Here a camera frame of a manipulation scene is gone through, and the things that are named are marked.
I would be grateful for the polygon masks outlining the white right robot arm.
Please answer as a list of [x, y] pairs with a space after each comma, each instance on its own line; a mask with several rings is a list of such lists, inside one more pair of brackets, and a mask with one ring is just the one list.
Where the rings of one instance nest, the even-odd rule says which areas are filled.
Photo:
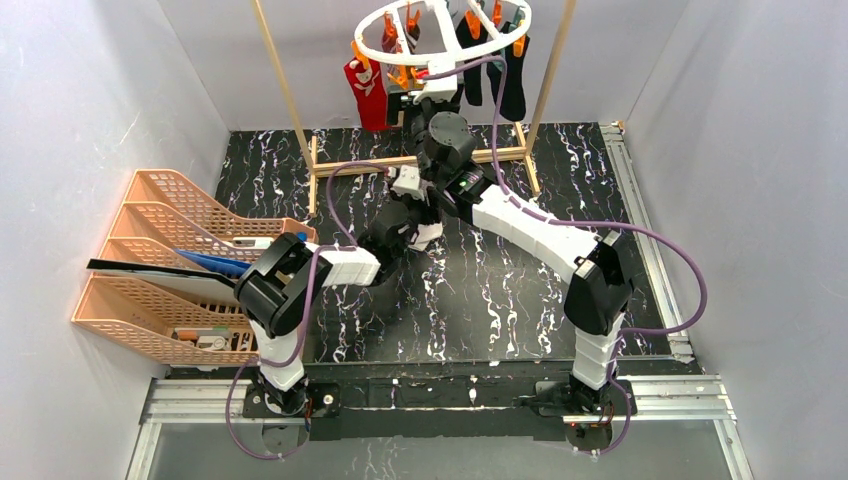
[[564, 281], [563, 309], [575, 328], [575, 359], [568, 381], [537, 395], [530, 407], [568, 413], [604, 413], [615, 344], [634, 290], [616, 232], [600, 236], [559, 224], [557, 218], [505, 185], [499, 167], [473, 158], [477, 140], [453, 101], [389, 98], [387, 121], [403, 128], [416, 163], [399, 167], [393, 198], [411, 215], [408, 244], [423, 249], [450, 216], [495, 234], [552, 269]]

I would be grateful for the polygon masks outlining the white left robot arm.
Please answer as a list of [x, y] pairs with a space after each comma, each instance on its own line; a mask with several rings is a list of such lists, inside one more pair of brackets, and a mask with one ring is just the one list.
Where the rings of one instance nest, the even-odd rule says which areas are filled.
[[430, 200], [409, 194], [390, 200], [349, 246], [317, 245], [284, 233], [234, 288], [257, 345], [253, 391], [283, 416], [310, 402], [302, 361], [311, 309], [323, 289], [383, 284], [410, 250], [441, 234], [441, 214]]

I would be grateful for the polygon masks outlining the white sock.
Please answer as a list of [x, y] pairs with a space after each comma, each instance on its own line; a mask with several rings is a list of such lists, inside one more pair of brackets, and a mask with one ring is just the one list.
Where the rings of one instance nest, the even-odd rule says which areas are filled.
[[410, 240], [408, 248], [415, 251], [424, 251], [428, 245], [443, 236], [443, 225], [435, 223], [430, 225], [419, 224], [416, 233]]

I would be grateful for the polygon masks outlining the red bear sock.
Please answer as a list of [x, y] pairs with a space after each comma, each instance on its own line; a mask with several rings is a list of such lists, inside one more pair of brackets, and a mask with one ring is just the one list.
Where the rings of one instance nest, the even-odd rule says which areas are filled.
[[352, 58], [344, 73], [355, 98], [361, 126], [372, 132], [388, 130], [388, 95], [383, 84], [381, 65]]

